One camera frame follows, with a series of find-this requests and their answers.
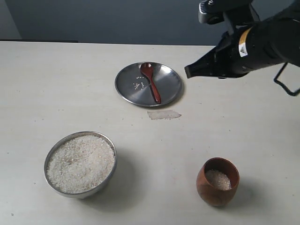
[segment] metal plate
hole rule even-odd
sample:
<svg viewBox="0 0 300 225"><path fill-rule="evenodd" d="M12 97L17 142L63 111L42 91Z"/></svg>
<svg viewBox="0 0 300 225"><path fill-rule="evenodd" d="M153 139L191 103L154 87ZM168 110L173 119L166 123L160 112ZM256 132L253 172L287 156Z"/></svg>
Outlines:
<svg viewBox="0 0 300 225"><path fill-rule="evenodd" d="M148 79L140 72L143 63L131 64L118 73L115 80L117 92L128 102L145 107L166 105L176 99L182 89L179 75L165 65L147 62L153 66L153 81L161 96L161 104L157 104Z"/></svg>

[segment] uncooked rice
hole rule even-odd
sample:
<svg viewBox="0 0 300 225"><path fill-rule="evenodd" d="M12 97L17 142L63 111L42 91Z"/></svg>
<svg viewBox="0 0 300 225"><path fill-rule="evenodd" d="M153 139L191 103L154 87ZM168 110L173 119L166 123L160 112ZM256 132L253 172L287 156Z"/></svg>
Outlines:
<svg viewBox="0 0 300 225"><path fill-rule="evenodd" d="M217 189L227 191L231 189L229 178L218 170L208 170L205 173L207 181Z"/></svg>
<svg viewBox="0 0 300 225"><path fill-rule="evenodd" d="M112 171L114 152L105 139L93 135L74 138L51 156L47 175L52 185L65 193L91 190Z"/></svg>

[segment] bowl of rice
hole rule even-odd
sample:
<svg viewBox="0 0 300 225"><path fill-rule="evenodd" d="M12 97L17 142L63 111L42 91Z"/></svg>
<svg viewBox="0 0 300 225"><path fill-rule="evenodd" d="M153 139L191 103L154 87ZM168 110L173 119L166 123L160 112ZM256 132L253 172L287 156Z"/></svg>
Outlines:
<svg viewBox="0 0 300 225"><path fill-rule="evenodd" d="M101 133L82 131L61 139L51 148L44 174L58 194L86 198L108 184L116 166L112 141Z"/></svg>

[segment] stainless steel bowl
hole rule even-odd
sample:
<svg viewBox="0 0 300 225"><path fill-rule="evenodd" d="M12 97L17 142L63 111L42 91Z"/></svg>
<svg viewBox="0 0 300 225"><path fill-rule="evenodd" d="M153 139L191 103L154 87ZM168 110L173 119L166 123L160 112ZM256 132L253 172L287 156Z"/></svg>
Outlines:
<svg viewBox="0 0 300 225"><path fill-rule="evenodd" d="M76 194L70 194L70 193L65 193L65 192L62 192L60 190L58 190L56 187L54 187L52 185L52 183L50 182L49 178L48 178L48 175L47 175L47 168L48 168L48 163L49 163L49 160L52 156L52 154L60 147L62 146L64 143L74 139L74 138L77 138L77 137L80 137L80 136L86 136L86 135L93 135L93 136L96 136L96 137L101 137L103 138L104 140L106 140L106 142L111 146L113 152L114 152L114 156L115 156L115 161L114 161L114 165L113 165L113 168L112 168L112 171L109 173L109 175L107 176L107 178L101 183L99 184L97 187L91 189L91 190L88 190L88 191L85 191L85 192L81 192L81 193L76 193ZM97 191L100 191L101 189L103 189L109 182L109 180L112 178L115 170L116 170L116 167L117 167L117 152L116 152L116 148L114 146L114 144L112 143L112 141L106 137L105 135L103 134L100 134L100 133L97 133L97 132L93 132L93 131L81 131L81 132L77 132L77 133L74 133L74 134L71 134L63 139L61 139L59 142L57 142L50 150L50 152L48 153L47 157L46 157L46 160L45 160L45 164L44 164L44 174L45 174L45 178L46 178L46 181L48 182L48 184L60 195L62 196L65 196L65 197L69 197L69 198L86 198L90 195L93 195L94 193L96 193Z"/></svg>

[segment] brown wooden cup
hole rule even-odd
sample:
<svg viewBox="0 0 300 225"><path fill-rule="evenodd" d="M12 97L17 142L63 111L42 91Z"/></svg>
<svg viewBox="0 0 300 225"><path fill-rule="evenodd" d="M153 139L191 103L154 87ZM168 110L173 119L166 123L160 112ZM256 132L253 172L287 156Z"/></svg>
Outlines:
<svg viewBox="0 0 300 225"><path fill-rule="evenodd" d="M231 189L219 190L206 179L205 173L209 170L218 170L230 180ZM211 158L201 168L197 176L197 191L200 197L212 206L223 206L229 203L235 195L240 181L239 172L227 159Z"/></svg>

